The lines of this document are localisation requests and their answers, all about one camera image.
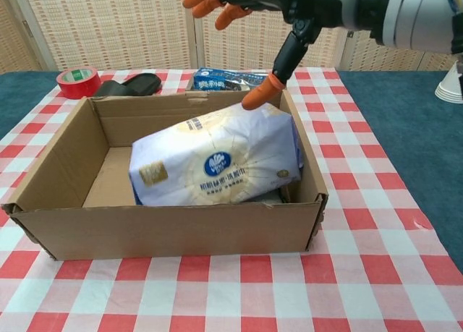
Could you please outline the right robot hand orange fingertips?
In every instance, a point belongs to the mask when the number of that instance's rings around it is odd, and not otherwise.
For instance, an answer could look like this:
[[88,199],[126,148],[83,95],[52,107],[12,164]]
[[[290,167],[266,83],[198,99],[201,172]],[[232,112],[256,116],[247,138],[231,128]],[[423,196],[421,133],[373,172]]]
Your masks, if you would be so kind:
[[183,0],[192,16],[202,18],[213,10],[222,11],[216,19],[217,30],[252,12],[280,11],[292,26],[267,78],[242,100],[243,108],[253,110],[282,91],[294,70],[325,27],[354,28],[359,0]]

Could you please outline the black slide slipper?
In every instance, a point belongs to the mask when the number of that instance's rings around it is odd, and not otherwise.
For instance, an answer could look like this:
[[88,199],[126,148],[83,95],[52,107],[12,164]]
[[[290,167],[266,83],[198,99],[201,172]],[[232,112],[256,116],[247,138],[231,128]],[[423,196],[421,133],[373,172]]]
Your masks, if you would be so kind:
[[161,87],[161,78],[158,75],[142,73],[123,83],[114,80],[105,81],[93,96],[148,96],[157,93]]

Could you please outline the open brown cardboard box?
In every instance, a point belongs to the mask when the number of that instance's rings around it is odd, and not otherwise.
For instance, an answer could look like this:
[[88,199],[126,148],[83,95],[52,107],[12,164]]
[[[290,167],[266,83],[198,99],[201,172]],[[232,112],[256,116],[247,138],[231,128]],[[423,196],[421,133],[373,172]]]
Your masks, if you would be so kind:
[[293,116],[304,159],[286,202],[146,207],[128,177],[132,143],[242,100],[241,92],[192,91],[78,102],[3,210],[57,260],[305,251],[328,191],[288,92],[271,103]]

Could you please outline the woven bamboo folding screen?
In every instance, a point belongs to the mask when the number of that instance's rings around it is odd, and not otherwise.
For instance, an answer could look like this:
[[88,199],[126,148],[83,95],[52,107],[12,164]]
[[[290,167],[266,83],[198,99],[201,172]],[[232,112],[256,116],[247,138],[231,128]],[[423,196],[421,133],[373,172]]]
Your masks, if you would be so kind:
[[[292,26],[280,11],[252,12],[217,30],[222,9],[195,18],[183,0],[24,0],[32,12],[32,37],[46,65],[107,69],[273,69]],[[332,67],[322,47],[323,28],[298,67]]]

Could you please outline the red white checkered tablecloth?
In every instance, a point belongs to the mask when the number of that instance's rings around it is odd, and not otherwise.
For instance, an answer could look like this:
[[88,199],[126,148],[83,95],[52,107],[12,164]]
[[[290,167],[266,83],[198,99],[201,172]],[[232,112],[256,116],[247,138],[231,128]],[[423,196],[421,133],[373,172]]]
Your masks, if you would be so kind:
[[[60,262],[0,209],[0,332],[463,332],[460,106],[437,72],[301,69],[290,93],[328,188],[301,255]],[[74,106],[46,88],[0,140],[0,202]]]

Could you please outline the white plastic tissue pack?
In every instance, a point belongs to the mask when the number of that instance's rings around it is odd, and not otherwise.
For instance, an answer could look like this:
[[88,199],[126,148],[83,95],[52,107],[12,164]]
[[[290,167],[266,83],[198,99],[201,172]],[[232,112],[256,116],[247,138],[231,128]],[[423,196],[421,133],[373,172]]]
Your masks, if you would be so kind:
[[291,114],[266,103],[196,116],[136,140],[129,179],[144,206],[240,203],[300,180]]

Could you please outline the blue packet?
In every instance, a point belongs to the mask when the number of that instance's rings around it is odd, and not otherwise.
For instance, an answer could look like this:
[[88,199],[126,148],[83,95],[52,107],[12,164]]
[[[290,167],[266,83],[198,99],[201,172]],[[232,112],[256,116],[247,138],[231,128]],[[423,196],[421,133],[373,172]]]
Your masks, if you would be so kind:
[[249,91],[259,86],[267,74],[200,68],[192,76],[192,90]]

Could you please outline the red tape roll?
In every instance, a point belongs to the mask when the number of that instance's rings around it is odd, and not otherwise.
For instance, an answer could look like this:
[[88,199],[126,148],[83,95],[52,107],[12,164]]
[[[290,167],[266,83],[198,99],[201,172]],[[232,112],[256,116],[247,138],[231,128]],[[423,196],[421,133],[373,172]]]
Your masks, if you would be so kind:
[[65,98],[75,100],[93,96],[101,86],[97,69],[87,66],[63,71],[56,82]]

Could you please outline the stack of white paper cups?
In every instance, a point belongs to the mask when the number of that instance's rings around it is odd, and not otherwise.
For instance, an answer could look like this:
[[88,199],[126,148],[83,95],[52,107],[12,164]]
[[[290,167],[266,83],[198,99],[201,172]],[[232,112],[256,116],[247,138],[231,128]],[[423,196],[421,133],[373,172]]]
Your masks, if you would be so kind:
[[463,104],[463,74],[459,70],[459,62],[456,61],[439,82],[435,95],[442,101]]

